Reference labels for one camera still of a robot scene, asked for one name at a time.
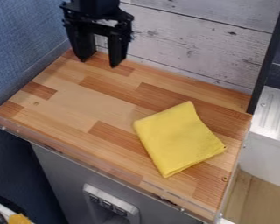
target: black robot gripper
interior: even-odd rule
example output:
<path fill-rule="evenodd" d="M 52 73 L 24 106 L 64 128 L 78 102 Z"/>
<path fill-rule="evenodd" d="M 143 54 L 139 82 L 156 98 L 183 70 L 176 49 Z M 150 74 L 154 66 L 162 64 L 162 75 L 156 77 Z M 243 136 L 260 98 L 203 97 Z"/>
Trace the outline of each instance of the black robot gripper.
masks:
<path fill-rule="evenodd" d="M 134 17 L 119 8 L 119 0 L 80 0 L 62 3 L 63 23 L 74 54 L 85 62 L 96 52 L 95 35 L 108 38 L 108 56 L 111 67 L 126 59 L 132 40 Z M 114 20 L 115 26 L 100 23 Z"/>

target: folded yellow towel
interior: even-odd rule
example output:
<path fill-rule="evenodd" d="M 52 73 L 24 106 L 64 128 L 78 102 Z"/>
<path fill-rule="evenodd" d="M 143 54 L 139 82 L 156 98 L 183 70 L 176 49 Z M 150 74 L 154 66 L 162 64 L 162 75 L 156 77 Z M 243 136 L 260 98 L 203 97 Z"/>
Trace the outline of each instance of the folded yellow towel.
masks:
<path fill-rule="evenodd" d="M 163 177 L 224 151 L 224 144 L 186 101 L 134 122 L 134 128 Z"/>

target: metal cabinet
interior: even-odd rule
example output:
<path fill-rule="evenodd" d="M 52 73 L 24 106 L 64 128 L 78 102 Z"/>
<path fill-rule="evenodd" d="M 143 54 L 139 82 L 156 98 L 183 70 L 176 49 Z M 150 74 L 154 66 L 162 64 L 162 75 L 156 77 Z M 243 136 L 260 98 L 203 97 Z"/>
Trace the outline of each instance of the metal cabinet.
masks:
<path fill-rule="evenodd" d="M 78 164 L 58 152 L 37 145 L 32 147 L 70 224 L 202 223 L 161 200 Z M 108 207 L 109 200 L 114 204 L 111 209 Z M 117 211 L 122 204 L 134 212 L 125 213 L 124 209 L 129 209 L 124 206 L 122 211 Z"/>

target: wooden plank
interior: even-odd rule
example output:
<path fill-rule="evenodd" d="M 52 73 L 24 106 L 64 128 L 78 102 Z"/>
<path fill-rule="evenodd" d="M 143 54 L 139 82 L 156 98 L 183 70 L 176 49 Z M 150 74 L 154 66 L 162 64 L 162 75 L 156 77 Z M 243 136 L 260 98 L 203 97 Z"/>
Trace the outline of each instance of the wooden plank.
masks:
<path fill-rule="evenodd" d="M 280 223 L 280 186 L 253 177 L 239 223 Z"/>
<path fill-rule="evenodd" d="M 122 8 L 136 17 L 130 55 L 254 87 L 270 34 L 135 5 Z M 98 38 L 98 44 L 107 46 L 106 39 Z"/>
<path fill-rule="evenodd" d="M 0 126 L 212 221 L 249 126 L 242 107 L 248 97 L 128 61 L 122 65 L 131 73 L 115 73 L 104 68 L 106 55 L 87 63 L 72 57 L 67 53 L 35 77 L 29 91 L 12 96 L 17 113 L 9 112 L 8 103 L 2 106 Z M 46 99 L 35 94 L 39 87 L 57 92 Z M 163 178 L 132 123 L 188 100 L 227 150 Z"/>
<path fill-rule="evenodd" d="M 30 81 L 28 84 L 26 84 L 22 88 L 22 91 L 27 92 L 32 95 L 36 95 L 45 100 L 50 99 L 57 92 L 57 90 L 55 90 L 55 89 L 52 89 L 50 87 L 45 87 L 34 81 Z"/>
<path fill-rule="evenodd" d="M 127 85 L 129 85 L 129 87 L 126 88 L 136 89 L 142 82 L 145 82 L 156 87 L 164 88 L 175 93 L 180 93 L 182 95 L 200 98 L 205 102 L 211 102 L 213 104 L 240 112 L 246 111 L 248 101 L 250 99 L 249 94 L 235 92 L 234 90 L 227 88 L 216 87 L 203 81 L 191 79 L 183 75 L 177 75 L 175 73 L 169 73 L 163 70 L 158 70 L 153 67 L 139 66 L 139 64 L 127 60 L 123 62 L 126 67 L 136 68 L 136 70 L 130 75 L 130 79 L 121 76 L 118 77 L 113 73 L 109 73 L 106 71 L 103 71 L 102 74 L 101 69 L 96 69 L 92 66 L 86 66 L 84 64 L 81 65 L 80 62 L 76 62 L 79 60 L 74 56 L 73 52 L 67 52 L 63 56 L 74 61 L 67 60 L 66 63 L 64 63 L 63 67 L 58 69 L 56 75 L 58 75 L 58 77 L 62 79 L 66 78 L 67 80 L 67 74 L 69 71 L 71 73 L 70 76 L 75 77 L 77 74 L 83 76 L 83 79 L 79 79 L 79 81 L 73 80 L 76 83 L 83 81 L 86 77 L 85 74 L 91 72 L 91 77 L 95 77 L 95 79 L 98 81 L 107 81 L 108 84 L 116 84 L 120 87 L 126 87 Z M 99 60 L 100 62 L 102 60 L 108 62 L 109 59 L 106 54 L 98 52 L 94 57 L 87 61 L 86 64 L 89 65 L 91 64 L 91 61 L 97 60 Z"/>
<path fill-rule="evenodd" d="M 0 116 L 1 117 L 13 117 L 19 111 L 21 111 L 24 107 L 13 102 L 13 101 L 6 101 L 3 107 L 0 107 Z"/>
<path fill-rule="evenodd" d="M 97 49 L 99 51 L 98 53 L 108 53 L 108 49 L 106 47 L 97 46 Z M 200 75 L 197 73 L 191 73 L 189 71 L 186 71 L 186 70 L 174 67 L 174 66 L 160 64 L 158 62 L 155 62 L 155 61 L 152 61 L 149 59 L 140 58 L 140 57 L 137 57 L 134 55 L 128 54 L 128 60 L 129 60 L 129 62 L 133 61 L 133 62 L 136 62 L 137 64 L 142 64 L 142 65 L 146 65 L 147 67 L 154 68 L 154 70 L 158 69 L 158 70 L 166 71 L 167 73 L 172 73 L 172 74 L 176 74 L 176 75 L 179 74 L 180 76 L 185 76 L 190 79 L 195 79 L 196 81 L 203 81 L 205 84 L 211 84 L 212 86 L 216 85 L 221 88 L 228 88 L 231 90 L 236 90 L 241 93 L 248 94 L 248 95 L 251 95 L 251 93 L 252 93 L 252 89 L 248 88 L 248 87 L 239 86 L 239 85 L 236 85 L 236 84 L 233 84 L 230 82 L 226 82 L 224 80 L 216 80 L 215 78 L 203 76 L 203 75 Z"/>
<path fill-rule="evenodd" d="M 280 0 L 128 0 L 125 3 L 204 18 L 263 32 L 273 32 Z"/>
<path fill-rule="evenodd" d="M 245 171 L 239 170 L 237 176 L 234 178 L 234 187 L 229 196 L 223 216 L 229 221 L 240 223 L 252 176 Z"/>

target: screw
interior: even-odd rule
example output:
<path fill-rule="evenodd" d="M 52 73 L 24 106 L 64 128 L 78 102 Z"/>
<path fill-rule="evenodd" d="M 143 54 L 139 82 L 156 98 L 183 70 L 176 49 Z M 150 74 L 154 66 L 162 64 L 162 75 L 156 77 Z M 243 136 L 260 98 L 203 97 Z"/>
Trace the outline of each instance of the screw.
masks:
<path fill-rule="evenodd" d="M 222 181 L 223 181 L 223 182 L 228 182 L 228 178 L 227 178 L 227 177 L 223 177 L 223 178 L 222 178 Z"/>

